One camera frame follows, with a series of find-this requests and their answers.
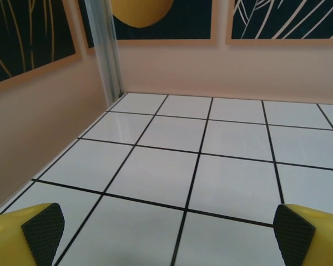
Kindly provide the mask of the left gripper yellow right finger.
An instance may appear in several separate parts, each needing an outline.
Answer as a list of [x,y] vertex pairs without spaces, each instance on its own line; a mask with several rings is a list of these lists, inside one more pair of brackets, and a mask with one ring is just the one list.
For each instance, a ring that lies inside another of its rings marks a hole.
[[333,266],[333,214],[280,204],[273,229],[286,266]]

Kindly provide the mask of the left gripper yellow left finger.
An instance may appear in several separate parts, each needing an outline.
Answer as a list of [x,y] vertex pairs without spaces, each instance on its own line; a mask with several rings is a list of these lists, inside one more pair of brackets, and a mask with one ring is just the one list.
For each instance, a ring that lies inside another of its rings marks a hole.
[[58,203],[0,214],[0,266],[52,266],[64,226]]

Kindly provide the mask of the dark panel with gold fern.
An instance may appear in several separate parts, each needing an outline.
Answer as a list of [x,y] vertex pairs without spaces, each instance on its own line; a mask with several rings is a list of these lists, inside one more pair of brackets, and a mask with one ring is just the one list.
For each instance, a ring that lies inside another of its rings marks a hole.
[[67,0],[0,0],[0,82],[76,53]]

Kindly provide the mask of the dark panel with leaf drawings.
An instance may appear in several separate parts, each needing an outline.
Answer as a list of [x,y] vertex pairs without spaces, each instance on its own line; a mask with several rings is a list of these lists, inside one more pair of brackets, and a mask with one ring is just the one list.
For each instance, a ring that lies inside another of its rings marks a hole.
[[333,0],[233,0],[231,40],[333,40]]

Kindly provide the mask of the dark panel with orange oval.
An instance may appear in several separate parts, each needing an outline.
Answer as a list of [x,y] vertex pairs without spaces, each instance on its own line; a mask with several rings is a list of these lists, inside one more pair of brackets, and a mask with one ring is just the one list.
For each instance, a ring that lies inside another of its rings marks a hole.
[[110,0],[117,39],[210,39],[214,0]]

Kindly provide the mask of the aluminium corner post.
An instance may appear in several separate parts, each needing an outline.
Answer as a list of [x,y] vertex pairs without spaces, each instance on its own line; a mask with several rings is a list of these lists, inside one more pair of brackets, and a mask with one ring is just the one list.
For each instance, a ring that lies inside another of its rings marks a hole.
[[110,0],[85,0],[107,105],[124,94]]

